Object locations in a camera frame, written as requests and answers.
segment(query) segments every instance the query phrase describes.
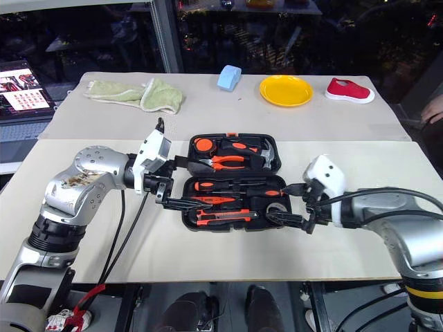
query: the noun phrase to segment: tool kit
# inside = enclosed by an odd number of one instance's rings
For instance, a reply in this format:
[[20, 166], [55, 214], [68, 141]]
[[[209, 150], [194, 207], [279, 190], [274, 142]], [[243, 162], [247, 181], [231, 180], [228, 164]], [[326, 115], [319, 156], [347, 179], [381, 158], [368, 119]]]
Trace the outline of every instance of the tool kit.
[[191, 230], [277, 228], [266, 213], [291, 211], [289, 196], [282, 192], [286, 183], [275, 175], [282, 163], [269, 135], [194, 136], [188, 160], [205, 166], [188, 168], [193, 177], [186, 181], [183, 196], [213, 205], [182, 212], [182, 221]]

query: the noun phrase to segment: hammer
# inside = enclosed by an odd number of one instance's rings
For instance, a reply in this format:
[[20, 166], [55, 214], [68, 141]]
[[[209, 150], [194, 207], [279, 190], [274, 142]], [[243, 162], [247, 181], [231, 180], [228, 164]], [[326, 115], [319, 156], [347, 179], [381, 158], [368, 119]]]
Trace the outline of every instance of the hammer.
[[221, 148], [222, 149], [234, 149], [234, 150], [238, 151], [239, 153], [241, 153], [242, 155], [260, 156], [260, 157], [264, 158], [263, 168], [271, 169], [271, 162], [275, 158], [274, 148], [272, 147], [272, 144], [267, 139], [264, 139], [264, 144], [266, 145], [267, 150], [262, 149], [262, 151], [259, 151], [259, 149], [257, 147], [251, 147], [251, 146], [244, 144], [244, 143], [223, 140], [221, 142]]

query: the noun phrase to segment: red slipper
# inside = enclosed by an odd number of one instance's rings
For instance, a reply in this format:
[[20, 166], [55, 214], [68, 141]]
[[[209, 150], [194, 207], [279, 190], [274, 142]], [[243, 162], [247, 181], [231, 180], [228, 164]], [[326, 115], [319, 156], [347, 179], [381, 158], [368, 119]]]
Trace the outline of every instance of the red slipper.
[[347, 100], [357, 104], [367, 104], [374, 100], [375, 93], [349, 80], [333, 78], [326, 89], [325, 96], [334, 100]]

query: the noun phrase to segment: towel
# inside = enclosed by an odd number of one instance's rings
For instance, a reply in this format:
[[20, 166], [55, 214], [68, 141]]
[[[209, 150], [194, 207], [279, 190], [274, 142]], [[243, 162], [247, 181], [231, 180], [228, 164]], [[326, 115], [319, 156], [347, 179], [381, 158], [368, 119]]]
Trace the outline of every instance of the towel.
[[176, 114], [183, 100], [180, 90], [158, 78], [141, 86], [96, 80], [89, 83], [84, 95], [97, 102], [113, 102], [138, 107], [145, 112], [168, 114]]

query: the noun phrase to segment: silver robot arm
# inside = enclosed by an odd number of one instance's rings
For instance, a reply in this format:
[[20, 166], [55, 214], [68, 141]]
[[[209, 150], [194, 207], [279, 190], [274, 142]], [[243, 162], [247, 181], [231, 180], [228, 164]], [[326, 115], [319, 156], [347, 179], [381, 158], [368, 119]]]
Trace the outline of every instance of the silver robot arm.
[[414, 329], [443, 331], [443, 222], [432, 216], [409, 214], [411, 210], [424, 210], [410, 194], [394, 192], [398, 188], [328, 203], [345, 193], [346, 184], [343, 172], [326, 156], [315, 158], [303, 179], [306, 183], [289, 185], [284, 192], [303, 197], [309, 220], [286, 212], [270, 213], [268, 219], [309, 234], [316, 224], [329, 222], [339, 228], [377, 233], [406, 286]]
[[169, 198], [175, 170], [173, 160], [167, 160], [170, 145], [159, 119], [136, 155], [87, 147], [55, 176], [46, 188], [33, 230], [1, 287], [0, 332], [44, 331], [48, 313], [66, 299], [80, 240], [110, 190], [152, 192], [156, 203], [171, 210], [208, 207], [199, 201]]

